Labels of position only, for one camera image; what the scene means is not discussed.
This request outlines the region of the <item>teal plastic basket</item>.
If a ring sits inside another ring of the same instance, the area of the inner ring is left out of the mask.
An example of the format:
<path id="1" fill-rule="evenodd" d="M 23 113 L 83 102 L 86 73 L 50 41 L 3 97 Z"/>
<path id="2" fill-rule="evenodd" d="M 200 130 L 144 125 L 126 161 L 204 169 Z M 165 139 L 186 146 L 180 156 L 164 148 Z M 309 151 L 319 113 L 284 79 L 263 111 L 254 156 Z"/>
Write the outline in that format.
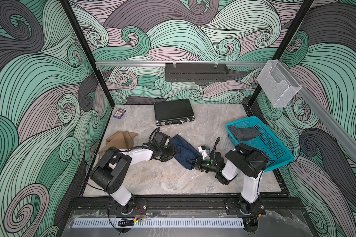
<path id="1" fill-rule="evenodd" d="M 236 128 L 254 127 L 260 132 L 260 135 L 249 141 L 242 142 L 232 135 L 229 130 L 230 126 L 235 126 Z M 261 150 L 268 156 L 270 163 L 265 170 L 266 172 L 273 171 L 295 160 L 293 154 L 258 117 L 247 117 L 228 123 L 226 130 L 228 132 L 228 138 L 234 146 L 242 142 L 243 144 Z"/>

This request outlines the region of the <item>black hard case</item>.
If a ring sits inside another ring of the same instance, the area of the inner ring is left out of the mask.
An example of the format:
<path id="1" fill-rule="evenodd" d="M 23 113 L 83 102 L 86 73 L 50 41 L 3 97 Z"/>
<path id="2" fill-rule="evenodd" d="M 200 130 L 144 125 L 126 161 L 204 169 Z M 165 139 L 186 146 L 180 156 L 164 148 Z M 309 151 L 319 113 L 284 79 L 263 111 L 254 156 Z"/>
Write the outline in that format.
<path id="1" fill-rule="evenodd" d="M 153 107 L 157 126 L 183 124 L 195 120 L 195 114 L 188 99 L 156 102 Z"/>

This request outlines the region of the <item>clear mesh wall holder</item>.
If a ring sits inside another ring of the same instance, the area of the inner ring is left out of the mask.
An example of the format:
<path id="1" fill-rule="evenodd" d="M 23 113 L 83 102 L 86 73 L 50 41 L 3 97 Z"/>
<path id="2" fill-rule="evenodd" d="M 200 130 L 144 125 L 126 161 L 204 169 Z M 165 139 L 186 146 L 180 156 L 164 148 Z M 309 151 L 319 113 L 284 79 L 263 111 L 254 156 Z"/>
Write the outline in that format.
<path id="1" fill-rule="evenodd" d="M 302 88 L 289 67 L 280 60 L 267 61 L 257 82 L 274 108 L 284 108 Z"/>

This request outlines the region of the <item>black left corner post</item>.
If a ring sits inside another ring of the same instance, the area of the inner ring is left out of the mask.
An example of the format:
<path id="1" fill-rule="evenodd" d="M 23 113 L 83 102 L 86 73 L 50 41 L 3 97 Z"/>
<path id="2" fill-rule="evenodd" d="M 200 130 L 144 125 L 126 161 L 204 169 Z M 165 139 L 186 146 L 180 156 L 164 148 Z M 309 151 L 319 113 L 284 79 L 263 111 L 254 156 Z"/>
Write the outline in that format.
<path id="1" fill-rule="evenodd" d="M 111 108 L 114 109 L 115 103 L 114 103 L 112 96 L 110 94 L 110 91 L 106 85 L 106 81 L 103 77 L 102 72 L 96 66 L 96 61 L 95 61 L 94 55 L 93 55 L 92 51 L 90 50 L 88 42 L 85 39 L 83 31 L 79 25 L 76 15 L 74 14 L 74 11 L 71 7 L 70 2 L 68 0 L 60 0 L 60 3 L 62 5 L 62 8 L 64 9 L 64 12 L 70 22 L 72 29 L 74 30 L 75 35 L 77 36 L 77 39 L 78 39 L 80 45 L 83 48 L 83 52 L 85 53 L 85 55 L 88 59 L 89 65 L 91 66 L 91 68 L 92 68 L 92 70 L 93 70 L 93 72 L 94 72 L 103 92 L 104 92 L 104 95 L 106 96 Z"/>

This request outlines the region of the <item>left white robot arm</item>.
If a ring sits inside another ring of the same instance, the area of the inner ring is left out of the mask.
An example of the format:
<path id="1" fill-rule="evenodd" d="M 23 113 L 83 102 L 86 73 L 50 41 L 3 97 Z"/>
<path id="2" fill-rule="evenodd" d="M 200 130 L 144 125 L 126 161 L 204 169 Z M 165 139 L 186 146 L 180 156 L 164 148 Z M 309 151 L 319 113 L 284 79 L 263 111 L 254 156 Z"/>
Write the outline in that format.
<path id="1" fill-rule="evenodd" d="M 113 198 L 121 213 L 128 214 L 134 208 L 134 195 L 123 185 L 129 167 L 151 160 L 164 163 L 179 153 L 178 148 L 171 144 L 170 137 L 155 129 L 149 141 L 141 146 L 108 148 L 91 170 L 90 179 Z"/>

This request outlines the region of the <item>grey polka dot skirt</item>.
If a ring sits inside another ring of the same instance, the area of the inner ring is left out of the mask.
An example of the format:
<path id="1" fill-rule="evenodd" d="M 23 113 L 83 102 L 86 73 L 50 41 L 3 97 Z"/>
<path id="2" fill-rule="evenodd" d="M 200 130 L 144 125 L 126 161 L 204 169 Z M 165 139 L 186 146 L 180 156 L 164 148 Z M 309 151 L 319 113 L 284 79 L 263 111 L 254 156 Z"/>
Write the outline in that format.
<path id="1" fill-rule="evenodd" d="M 237 128 L 235 126 L 228 126 L 227 128 L 233 137 L 239 141 L 249 141 L 260 135 L 260 131 L 255 127 Z"/>

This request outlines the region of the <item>dark blue denim skirt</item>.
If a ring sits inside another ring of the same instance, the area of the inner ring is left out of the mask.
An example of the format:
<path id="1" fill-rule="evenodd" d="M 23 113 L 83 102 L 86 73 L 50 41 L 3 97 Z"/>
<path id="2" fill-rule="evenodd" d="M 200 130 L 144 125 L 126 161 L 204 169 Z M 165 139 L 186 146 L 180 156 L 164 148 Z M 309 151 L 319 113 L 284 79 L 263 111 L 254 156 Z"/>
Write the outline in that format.
<path id="1" fill-rule="evenodd" d="M 178 134 L 170 139 L 169 144 L 176 148 L 178 153 L 174 158 L 185 169 L 193 170 L 197 159 L 202 158 L 199 151 Z"/>

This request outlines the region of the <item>black corner post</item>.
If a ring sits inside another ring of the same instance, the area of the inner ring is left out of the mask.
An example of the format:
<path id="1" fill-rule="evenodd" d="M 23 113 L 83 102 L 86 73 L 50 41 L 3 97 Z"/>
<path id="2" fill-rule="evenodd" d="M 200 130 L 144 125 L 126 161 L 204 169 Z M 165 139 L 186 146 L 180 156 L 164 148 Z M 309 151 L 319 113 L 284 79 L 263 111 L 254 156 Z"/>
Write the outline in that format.
<path id="1" fill-rule="evenodd" d="M 103 92 L 104 92 L 104 95 L 106 96 L 111 108 L 114 109 L 115 103 L 114 103 L 112 96 L 110 94 L 110 91 L 106 85 L 106 81 L 103 77 L 102 72 L 96 66 L 96 61 L 95 61 L 94 55 L 93 55 L 92 51 L 90 50 L 88 42 L 85 39 L 83 31 L 79 25 L 76 15 L 74 14 L 74 11 L 71 7 L 70 2 L 68 0 L 60 0 L 60 3 L 62 5 L 62 8 L 64 9 L 64 12 L 70 22 L 72 29 L 74 30 L 75 35 L 77 36 L 77 39 L 78 39 L 80 45 L 83 48 L 83 52 L 85 53 L 85 55 L 88 59 L 89 65 L 91 66 L 91 68 L 92 68 L 92 70 L 93 70 L 93 72 L 94 72 Z"/>
<path id="2" fill-rule="evenodd" d="M 295 36 L 297 30 L 299 29 L 305 15 L 309 11 L 313 2 L 314 2 L 314 0 L 303 1 L 296 16 L 294 17 L 292 23 L 290 24 L 289 29 L 288 29 L 287 33 L 285 34 L 281 44 L 279 45 L 278 49 L 276 50 L 276 52 L 273 56 L 273 60 L 278 60 L 282 57 L 286 48 L 288 47 L 288 45 L 292 41 L 293 37 Z M 252 94 L 251 98 L 249 99 L 249 101 L 246 105 L 247 109 L 251 109 L 251 107 L 254 105 L 254 103 L 257 100 L 257 97 L 259 96 L 261 91 L 262 91 L 261 86 L 257 85 L 257 88 L 255 89 L 254 93 Z"/>

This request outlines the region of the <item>grey perforated wall shelf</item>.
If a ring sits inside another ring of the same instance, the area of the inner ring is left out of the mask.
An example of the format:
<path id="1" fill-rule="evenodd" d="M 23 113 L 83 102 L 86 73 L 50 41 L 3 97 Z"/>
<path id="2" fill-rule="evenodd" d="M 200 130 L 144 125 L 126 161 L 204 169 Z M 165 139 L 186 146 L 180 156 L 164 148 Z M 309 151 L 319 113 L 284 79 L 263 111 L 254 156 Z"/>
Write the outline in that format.
<path id="1" fill-rule="evenodd" d="M 229 70 L 226 64 L 166 64 L 165 79 L 168 82 L 226 82 Z"/>

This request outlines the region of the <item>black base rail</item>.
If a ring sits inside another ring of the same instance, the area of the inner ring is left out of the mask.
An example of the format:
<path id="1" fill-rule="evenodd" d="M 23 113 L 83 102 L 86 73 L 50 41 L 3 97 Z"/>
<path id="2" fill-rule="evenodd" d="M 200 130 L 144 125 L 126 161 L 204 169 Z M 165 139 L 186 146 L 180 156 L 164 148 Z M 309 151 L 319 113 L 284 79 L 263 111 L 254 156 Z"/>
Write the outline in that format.
<path id="1" fill-rule="evenodd" d="M 132 200 L 134 213 L 141 210 L 143 215 L 153 215 L 162 211 L 224 211 L 226 214 L 241 215 L 241 194 L 190 194 L 190 195 L 136 195 Z M 299 198 L 280 195 L 279 193 L 262 193 L 258 202 L 259 210 L 302 209 L 304 205 Z M 100 211 L 110 215 L 125 214 L 110 196 L 73 198 L 68 211 Z"/>

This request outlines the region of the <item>black right corner post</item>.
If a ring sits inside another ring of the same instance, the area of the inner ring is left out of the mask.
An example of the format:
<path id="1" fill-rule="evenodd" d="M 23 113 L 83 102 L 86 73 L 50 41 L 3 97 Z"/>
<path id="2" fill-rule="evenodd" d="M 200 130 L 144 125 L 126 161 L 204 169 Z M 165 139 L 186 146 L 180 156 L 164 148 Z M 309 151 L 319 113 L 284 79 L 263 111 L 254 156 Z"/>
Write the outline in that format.
<path id="1" fill-rule="evenodd" d="M 281 44 L 279 45 L 278 49 L 276 50 L 276 52 L 273 56 L 273 60 L 278 60 L 282 57 L 286 48 L 288 47 L 288 45 L 292 41 L 293 37 L 295 36 L 297 30 L 299 29 L 305 15 L 309 11 L 313 2 L 314 2 L 314 0 L 303 1 L 296 16 L 294 17 L 292 23 L 290 24 L 289 29 L 288 29 L 287 33 L 285 34 Z M 249 99 L 249 101 L 246 105 L 247 109 L 251 109 L 251 107 L 254 105 L 254 103 L 257 100 L 257 97 L 259 96 L 261 91 L 262 91 L 261 86 L 257 85 L 257 88 L 255 89 L 254 93 L 252 94 L 251 98 Z"/>

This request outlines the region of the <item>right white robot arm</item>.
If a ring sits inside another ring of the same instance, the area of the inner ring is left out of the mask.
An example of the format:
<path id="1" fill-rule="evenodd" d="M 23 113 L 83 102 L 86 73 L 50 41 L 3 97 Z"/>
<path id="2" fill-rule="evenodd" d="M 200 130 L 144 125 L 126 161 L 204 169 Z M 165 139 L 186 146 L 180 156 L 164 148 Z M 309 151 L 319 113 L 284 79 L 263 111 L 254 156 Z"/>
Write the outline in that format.
<path id="1" fill-rule="evenodd" d="M 226 161 L 214 148 L 210 159 L 198 158 L 193 166 L 201 172 L 213 172 L 215 178 L 223 185 L 228 185 L 239 173 L 243 174 L 243 187 L 238 206 L 241 214 L 246 216 L 262 216 L 265 210 L 260 202 L 260 180 L 270 160 L 257 148 L 239 143 L 225 154 Z"/>

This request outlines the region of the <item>aluminium back rail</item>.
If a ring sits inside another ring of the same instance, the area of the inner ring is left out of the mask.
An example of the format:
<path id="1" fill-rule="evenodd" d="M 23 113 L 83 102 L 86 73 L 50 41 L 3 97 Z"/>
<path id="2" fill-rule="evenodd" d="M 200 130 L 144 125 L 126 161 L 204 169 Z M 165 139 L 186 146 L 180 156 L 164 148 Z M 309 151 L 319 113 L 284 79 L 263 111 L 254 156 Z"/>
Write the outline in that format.
<path id="1" fill-rule="evenodd" d="M 166 64 L 212 64 L 217 66 L 219 64 L 226 64 L 229 67 L 264 67 L 267 61 L 263 62 L 249 62 L 249 61 L 96 61 L 97 67 L 164 67 Z"/>

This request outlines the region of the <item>purple card box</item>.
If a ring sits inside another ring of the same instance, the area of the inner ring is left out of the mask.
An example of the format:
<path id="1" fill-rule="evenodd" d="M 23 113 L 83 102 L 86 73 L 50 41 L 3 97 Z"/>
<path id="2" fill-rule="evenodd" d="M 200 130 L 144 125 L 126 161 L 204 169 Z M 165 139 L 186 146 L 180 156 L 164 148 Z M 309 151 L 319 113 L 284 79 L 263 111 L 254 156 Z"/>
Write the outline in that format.
<path id="1" fill-rule="evenodd" d="M 125 115 L 125 113 L 126 113 L 126 109 L 119 108 L 117 109 L 117 111 L 114 112 L 113 118 L 121 119 Z"/>

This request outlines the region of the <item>aluminium side rail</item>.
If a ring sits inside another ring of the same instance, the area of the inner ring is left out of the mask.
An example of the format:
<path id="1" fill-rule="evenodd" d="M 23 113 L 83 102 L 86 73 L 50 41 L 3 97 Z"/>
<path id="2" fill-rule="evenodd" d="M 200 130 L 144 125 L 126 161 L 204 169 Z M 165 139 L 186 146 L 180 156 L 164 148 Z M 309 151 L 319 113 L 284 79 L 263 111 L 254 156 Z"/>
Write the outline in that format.
<path id="1" fill-rule="evenodd" d="M 356 65 L 341 73 L 326 66 L 328 73 L 317 73 L 298 64 L 283 64 L 290 81 L 301 86 L 299 96 L 356 163 Z"/>

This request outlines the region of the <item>tan brown skirt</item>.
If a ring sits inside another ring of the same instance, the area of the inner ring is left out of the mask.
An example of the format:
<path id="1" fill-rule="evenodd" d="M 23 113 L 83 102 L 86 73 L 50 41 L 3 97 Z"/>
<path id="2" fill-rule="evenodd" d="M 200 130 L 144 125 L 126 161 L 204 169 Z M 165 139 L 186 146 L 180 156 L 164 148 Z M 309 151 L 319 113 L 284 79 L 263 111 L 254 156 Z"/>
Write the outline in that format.
<path id="1" fill-rule="evenodd" d="M 104 156 L 110 147 L 117 149 L 130 149 L 134 146 L 134 138 L 138 134 L 135 132 L 118 131 L 106 139 L 106 145 L 99 152 L 99 160 Z"/>

